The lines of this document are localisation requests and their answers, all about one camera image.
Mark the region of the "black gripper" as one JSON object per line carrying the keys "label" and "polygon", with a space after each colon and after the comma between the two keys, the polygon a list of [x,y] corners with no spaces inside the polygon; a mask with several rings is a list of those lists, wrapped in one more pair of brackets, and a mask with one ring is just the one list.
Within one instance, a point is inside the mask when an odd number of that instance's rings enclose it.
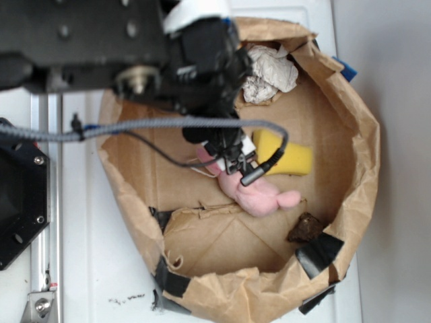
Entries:
{"label": "black gripper", "polygon": [[253,151],[237,125],[234,101],[251,75],[251,59],[240,46],[227,1],[162,1],[162,27],[170,62],[162,74],[162,93],[175,112],[195,119],[183,137],[202,144],[228,174],[250,176]]}

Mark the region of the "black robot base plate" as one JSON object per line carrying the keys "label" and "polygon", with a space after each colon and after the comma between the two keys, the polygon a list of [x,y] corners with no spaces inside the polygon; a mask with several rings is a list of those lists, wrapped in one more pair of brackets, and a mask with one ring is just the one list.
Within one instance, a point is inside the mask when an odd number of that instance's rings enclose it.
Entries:
{"label": "black robot base plate", "polygon": [[31,141],[1,134],[1,270],[48,224],[49,158]]}

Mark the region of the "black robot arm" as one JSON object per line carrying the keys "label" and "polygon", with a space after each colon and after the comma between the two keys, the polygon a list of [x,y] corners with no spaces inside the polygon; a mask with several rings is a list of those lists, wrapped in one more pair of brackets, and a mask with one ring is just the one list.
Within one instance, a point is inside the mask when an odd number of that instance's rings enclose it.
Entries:
{"label": "black robot arm", "polygon": [[224,1],[2,1],[1,89],[110,89],[165,112],[237,118],[251,59]]}

